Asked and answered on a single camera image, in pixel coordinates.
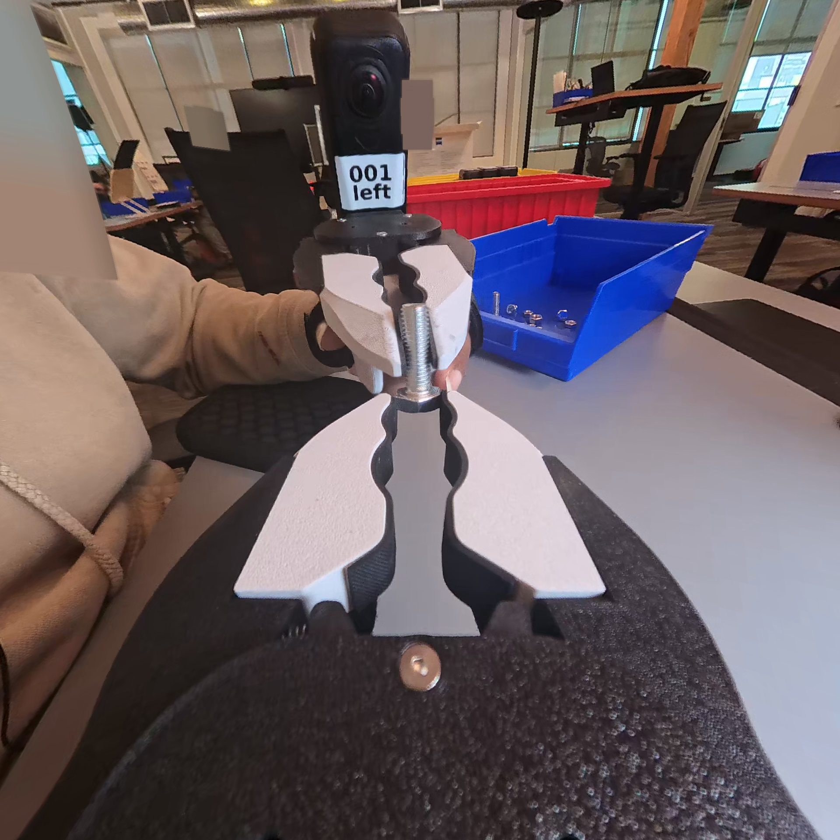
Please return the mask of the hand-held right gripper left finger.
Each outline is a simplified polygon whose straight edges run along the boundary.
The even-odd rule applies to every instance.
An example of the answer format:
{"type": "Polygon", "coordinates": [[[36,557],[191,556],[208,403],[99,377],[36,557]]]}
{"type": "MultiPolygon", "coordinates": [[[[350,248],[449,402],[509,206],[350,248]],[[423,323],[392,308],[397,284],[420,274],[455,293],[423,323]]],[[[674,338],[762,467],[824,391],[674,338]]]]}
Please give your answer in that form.
{"type": "Polygon", "coordinates": [[[374,623],[393,580],[396,407],[386,394],[325,427],[295,455],[234,584],[241,599],[336,602],[374,623]]]}

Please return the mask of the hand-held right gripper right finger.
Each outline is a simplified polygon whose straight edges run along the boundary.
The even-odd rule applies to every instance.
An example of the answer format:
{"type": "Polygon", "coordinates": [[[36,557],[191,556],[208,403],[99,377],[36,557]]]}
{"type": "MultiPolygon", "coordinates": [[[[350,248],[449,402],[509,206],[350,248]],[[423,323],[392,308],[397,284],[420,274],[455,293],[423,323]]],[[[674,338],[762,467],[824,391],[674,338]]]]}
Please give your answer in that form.
{"type": "Polygon", "coordinates": [[[501,602],[589,599],[606,585],[539,449],[459,392],[442,395],[442,568],[473,613],[501,602]]]}

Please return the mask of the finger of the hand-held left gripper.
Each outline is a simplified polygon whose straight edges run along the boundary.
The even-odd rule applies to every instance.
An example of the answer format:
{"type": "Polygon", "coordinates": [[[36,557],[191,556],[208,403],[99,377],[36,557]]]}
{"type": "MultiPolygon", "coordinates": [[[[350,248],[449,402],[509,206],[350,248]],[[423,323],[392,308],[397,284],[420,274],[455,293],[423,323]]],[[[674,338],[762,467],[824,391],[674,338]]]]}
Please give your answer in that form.
{"type": "Polygon", "coordinates": [[[461,382],[475,343],[469,336],[472,278],[448,245],[424,245],[403,251],[399,266],[404,302],[421,292],[430,324],[434,382],[461,382]]]}
{"type": "Polygon", "coordinates": [[[351,351],[357,378],[370,391],[383,391],[386,376],[401,376],[402,355],[380,262],[369,255],[338,253],[323,255],[321,266],[324,318],[351,351]]]}

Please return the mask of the person's left forearm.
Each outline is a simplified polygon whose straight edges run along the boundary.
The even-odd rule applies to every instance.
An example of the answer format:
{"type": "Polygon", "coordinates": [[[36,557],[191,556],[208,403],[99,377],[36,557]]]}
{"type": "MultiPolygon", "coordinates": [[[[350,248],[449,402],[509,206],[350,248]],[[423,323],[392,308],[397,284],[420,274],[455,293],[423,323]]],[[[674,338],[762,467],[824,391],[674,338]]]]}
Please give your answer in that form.
{"type": "Polygon", "coordinates": [[[185,398],[225,385],[304,382],[331,373],[308,340],[315,293],[261,296],[109,237],[115,280],[40,276],[131,382],[185,398]]]}

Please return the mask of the person's left hand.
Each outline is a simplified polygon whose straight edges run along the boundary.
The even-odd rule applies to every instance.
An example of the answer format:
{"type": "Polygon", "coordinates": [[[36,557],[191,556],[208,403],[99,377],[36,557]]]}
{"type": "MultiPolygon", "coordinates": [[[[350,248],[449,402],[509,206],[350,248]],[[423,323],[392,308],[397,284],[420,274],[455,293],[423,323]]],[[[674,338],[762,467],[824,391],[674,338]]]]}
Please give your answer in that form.
{"type": "MultiPolygon", "coordinates": [[[[332,368],[347,369],[353,375],[358,376],[352,353],[325,321],[321,320],[317,323],[314,327],[313,336],[326,365],[332,368]]],[[[433,385],[442,392],[456,392],[466,374],[470,355],[471,336],[468,334],[452,364],[446,369],[433,371],[433,385]]]]}

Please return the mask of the black wrist rest pad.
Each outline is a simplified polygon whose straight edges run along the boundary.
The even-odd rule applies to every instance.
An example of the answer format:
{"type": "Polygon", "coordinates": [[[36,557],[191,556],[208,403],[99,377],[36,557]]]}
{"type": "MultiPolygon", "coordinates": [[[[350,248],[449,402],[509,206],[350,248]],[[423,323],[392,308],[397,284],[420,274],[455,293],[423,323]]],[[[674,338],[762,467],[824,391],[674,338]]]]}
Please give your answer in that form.
{"type": "Polygon", "coordinates": [[[265,473],[371,398],[363,384],[335,376],[227,385],[184,414],[175,434],[197,457],[265,473]]]}

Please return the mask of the red plastic bin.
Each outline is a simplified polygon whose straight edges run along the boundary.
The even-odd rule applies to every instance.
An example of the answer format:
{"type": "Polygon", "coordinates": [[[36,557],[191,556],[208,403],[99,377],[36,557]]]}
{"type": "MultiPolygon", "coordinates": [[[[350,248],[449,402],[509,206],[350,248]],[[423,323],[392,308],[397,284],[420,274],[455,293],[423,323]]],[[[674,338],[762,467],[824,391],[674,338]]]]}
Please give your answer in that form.
{"type": "Polygon", "coordinates": [[[608,178],[570,174],[553,178],[514,178],[511,181],[441,183],[438,178],[412,179],[406,210],[440,221],[443,229],[467,239],[557,216],[593,217],[608,178]]]}

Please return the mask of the black mesh office chair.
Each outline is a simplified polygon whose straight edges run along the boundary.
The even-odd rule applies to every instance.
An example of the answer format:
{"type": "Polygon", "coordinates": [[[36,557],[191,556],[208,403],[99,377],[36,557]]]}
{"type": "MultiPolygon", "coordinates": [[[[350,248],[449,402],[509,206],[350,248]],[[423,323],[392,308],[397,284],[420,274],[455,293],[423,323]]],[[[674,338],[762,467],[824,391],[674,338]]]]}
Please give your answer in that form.
{"type": "Polygon", "coordinates": [[[246,290],[295,289],[293,256],[323,215],[286,133],[230,133],[228,151],[195,146],[188,132],[165,133],[246,290]]]}

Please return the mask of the yellow plastic bin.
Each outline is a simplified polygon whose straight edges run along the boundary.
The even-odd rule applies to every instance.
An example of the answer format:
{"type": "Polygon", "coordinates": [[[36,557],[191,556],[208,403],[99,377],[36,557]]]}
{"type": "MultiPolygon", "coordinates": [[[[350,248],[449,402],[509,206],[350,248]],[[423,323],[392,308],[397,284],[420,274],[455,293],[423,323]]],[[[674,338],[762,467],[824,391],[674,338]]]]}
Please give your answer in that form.
{"type": "Polygon", "coordinates": [[[439,182],[454,183],[454,182],[477,182],[477,181],[493,181],[493,180],[507,180],[511,181],[515,178],[561,178],[570,175],[567,172],[556,172],[544,169],[534,168],[517,168],[513,166],[501,167],[478,167],[471,170],[461,170],[458,173],[441,175],[439,182]]]}

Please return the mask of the black floor lamp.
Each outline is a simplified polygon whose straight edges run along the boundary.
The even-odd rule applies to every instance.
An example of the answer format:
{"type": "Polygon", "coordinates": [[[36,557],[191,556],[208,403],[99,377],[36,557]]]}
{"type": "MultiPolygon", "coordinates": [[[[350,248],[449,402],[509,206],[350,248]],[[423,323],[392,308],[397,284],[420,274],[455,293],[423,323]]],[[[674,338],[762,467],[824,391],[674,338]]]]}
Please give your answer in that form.
{"type": "Polygon", "coordinates": [[[521,155],[521,168],[529,167],[530,140],[532,131],[532,112],[534,95],[536,91],[536,79],[539,58],[539,42],[541,37],[542,22],[558,14],[564,7],[563,1],[527,1],[520,3],[516,9],[516,16],[523,22],[532,22],[532,52],[530,71],[528,76],[528,98],[526,107],[526,118],[524,123],[523,148],[521,155]]]}

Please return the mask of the person's torso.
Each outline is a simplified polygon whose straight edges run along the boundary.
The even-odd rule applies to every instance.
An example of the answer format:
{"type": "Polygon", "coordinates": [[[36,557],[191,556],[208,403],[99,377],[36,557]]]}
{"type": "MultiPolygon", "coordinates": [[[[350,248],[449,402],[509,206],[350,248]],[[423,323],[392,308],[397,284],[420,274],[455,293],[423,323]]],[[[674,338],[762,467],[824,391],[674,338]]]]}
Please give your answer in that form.
{"type": "Polygon", "coordinates": [[[151,444],[123,382],[175,325],[162,280],[2,275],[2,764],[123,582],[151,444]]]}

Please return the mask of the wooden standing desk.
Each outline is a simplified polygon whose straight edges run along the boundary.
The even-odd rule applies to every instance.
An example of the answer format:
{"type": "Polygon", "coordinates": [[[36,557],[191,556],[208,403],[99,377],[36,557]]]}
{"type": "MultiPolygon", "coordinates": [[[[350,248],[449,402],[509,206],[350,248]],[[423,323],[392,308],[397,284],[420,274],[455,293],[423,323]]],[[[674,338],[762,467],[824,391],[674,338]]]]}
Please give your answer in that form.
{"type": "Polygon", "coordinates": [[[636,184],[644,184],[647,180],[648,167],[653,157],[659,126],[666,107],[676,106],[703,93],[715,92],[720,89],[722,89],[722,84],[719,82],[622,90],[602,94],[601,96],[568,101],[565,104],[548,109],[546,113],[554,116],[554,124],[558,128],[570,125],[581,126],[573,168],[574,174],[581,175],[585,168],[585,150],[592,126],[599,122],[620,119],[629,110],[648,109],[649,114],[640,151],[639,168],[635,171],[634,176],[636,184]]]}

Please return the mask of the black backpack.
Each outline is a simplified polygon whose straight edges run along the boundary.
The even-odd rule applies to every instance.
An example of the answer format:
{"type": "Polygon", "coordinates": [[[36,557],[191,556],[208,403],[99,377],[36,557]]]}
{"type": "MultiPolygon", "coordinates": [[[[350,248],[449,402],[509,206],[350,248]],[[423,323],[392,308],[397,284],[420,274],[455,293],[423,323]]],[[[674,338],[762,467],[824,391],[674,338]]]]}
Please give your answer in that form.
{"type": "Polygon", "coordinates": [[[706,84],[711,72],[694,66],[660,65],[647,68],[643,75],[627,86],[627,90],[678,88],[706,84]]]}

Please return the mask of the wooden office desk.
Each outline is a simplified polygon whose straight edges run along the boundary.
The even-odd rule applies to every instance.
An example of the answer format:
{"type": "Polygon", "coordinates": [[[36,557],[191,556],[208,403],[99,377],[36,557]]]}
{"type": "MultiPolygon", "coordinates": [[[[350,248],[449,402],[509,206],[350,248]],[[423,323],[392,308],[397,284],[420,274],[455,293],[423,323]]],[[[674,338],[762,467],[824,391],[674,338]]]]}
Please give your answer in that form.
{"type": "Polygon", "coordinates": [[[754,182],[719,185],[715,194],[736,198],[732,221],[763,231],[745,277],[764,281],[786,235],[839,240],[839,183],[798,182],[792,186],[754,182]]]}

